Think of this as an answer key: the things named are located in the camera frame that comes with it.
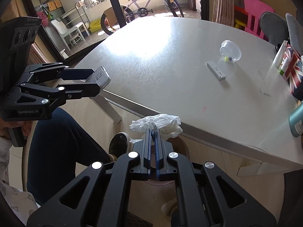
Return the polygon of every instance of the crumpled tissue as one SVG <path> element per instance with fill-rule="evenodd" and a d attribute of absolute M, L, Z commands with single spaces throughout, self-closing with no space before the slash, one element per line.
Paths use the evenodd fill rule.
<path fill-rule="evenodd" d="M 180 124 L 181 120 L 178 116 L 157 114 L 132 121 L 132 124 L 129 125 L 129 129 L 135 132 L 146 132 L 147 129 L 155 131 L 159 128 L 161 138 L 166 141 L 170 137 L 177 137 L 183 131 Z"/>

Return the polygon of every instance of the pink plastic chair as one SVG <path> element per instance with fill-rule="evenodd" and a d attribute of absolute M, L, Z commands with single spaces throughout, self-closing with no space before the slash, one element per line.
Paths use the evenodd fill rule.
<path fill-rule="evenodd" d="M 274 13 L 275 10 L 259 0 L 244 0 L 244 8 L 248 13 L 248 21 L 245 31 L 268 41 L 267 37 L 260 28 L 259 21 L 264 12 Z"/>

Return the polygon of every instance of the curtain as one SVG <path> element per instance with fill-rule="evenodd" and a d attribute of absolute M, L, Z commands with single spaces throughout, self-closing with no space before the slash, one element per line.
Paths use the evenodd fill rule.
<path fill-rule="evenodd" d="M 8 21 L 10 19 L 27 16 L 25 8 L 23 6 L 22 0 L 12 0 L 10 4 L 5 9 L 1 22 Z M 28 57 L 28 65 L 37 64 L 37 63 L 51 63 L 55 62 L 55 59 L 52 57 L 50 52 L 47 50 L 45 45 L 39 36 L 36 36 L 35 42 L 31 45 L 29 57 Z"/>
<path fill-rule="evenodd" d="M 234 0 L 214 0 L 212 21 L 234 27 Z"/>

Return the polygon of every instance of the clear plastic cup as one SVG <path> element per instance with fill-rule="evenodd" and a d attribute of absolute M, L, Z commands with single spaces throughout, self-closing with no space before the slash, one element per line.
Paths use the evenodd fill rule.
<path fill-rule="evenodd" d="M 223 56 L 225 61 L 234 63 L 241 58 L 241 50 L 239 47 L 230 40 L 225 40 L 221 44 L 220 54 Z"/>

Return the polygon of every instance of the union jack box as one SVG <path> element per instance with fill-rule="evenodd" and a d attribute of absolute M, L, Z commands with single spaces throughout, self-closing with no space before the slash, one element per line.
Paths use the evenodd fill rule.
<path fill-rule="evenodd" d="M 292 95 L 298 100 L 303 100 L 303 63 L 301 61 L 301 55 L 291 45 L 287 45 L 283 55 L 283 61 L 285 58 L 290 58 L 288 68 L 285 72 L 285 77 L 289 84 Z"/>

